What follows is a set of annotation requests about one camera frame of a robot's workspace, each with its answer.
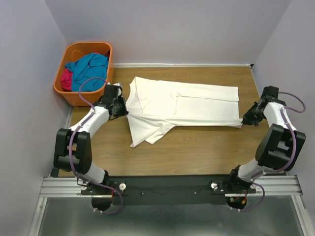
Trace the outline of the white red printed t-shirt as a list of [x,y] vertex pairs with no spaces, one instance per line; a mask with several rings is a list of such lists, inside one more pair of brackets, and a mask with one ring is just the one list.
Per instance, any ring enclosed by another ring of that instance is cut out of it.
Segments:
[[238,87],[135,77],[126,102],[131,147],[154,144],[176,126],[240,128]]

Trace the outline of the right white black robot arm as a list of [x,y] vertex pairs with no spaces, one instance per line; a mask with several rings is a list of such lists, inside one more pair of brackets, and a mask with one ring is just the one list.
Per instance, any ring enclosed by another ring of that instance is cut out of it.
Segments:
[[290,108],[278,98],[279,94],[279,88],[265,87],[260,100],[243,115],[243,125],[257,126],[266,119],[269,129],[254,159],[231,171],[227,184],[232,191],[248,190],[265,174],[290,171],[297,160],[306,135],[291,123],[287,114]]

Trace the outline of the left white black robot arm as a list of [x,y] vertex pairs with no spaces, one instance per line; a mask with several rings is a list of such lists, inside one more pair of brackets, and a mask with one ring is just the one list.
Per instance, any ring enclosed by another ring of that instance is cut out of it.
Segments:
[[105,84],[95,103],[84,99],[80,91],[78,95],[91,108],[78,123],[57,132],[54,167],[72,172],[84,182],[112,189],[108,172],[93,163],[91,139],[106,122],[128,115],[122,84]]

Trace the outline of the teal blue t-shirt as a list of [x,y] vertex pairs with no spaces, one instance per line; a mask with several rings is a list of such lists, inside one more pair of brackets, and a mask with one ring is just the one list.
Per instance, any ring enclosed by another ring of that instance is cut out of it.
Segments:
[[87,54],[75,62],[69,62],[65,68],[72,73],[71,91],[78,92],[81,85],[88,79],[81,88],[81,92],[93,92],[102,88],[107,79],[109,57],[99,53]]

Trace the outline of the magenta pink t-shirt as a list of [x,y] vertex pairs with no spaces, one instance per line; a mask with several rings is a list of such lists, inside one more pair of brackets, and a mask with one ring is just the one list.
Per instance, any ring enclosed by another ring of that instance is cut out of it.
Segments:
[[72,74],[73,73],[66,68],[61,76],[61,86],[66,91],[72,91]]

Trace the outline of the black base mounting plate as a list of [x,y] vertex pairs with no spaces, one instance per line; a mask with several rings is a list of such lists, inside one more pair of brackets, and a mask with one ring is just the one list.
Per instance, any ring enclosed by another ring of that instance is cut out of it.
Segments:
[[92,196],[92,205],[101,210],[110,206],[230,204],[245,208],[243,200],[256,191],[232,191],[229,175],[111,176],[112,189],[90,183],[82,195]]

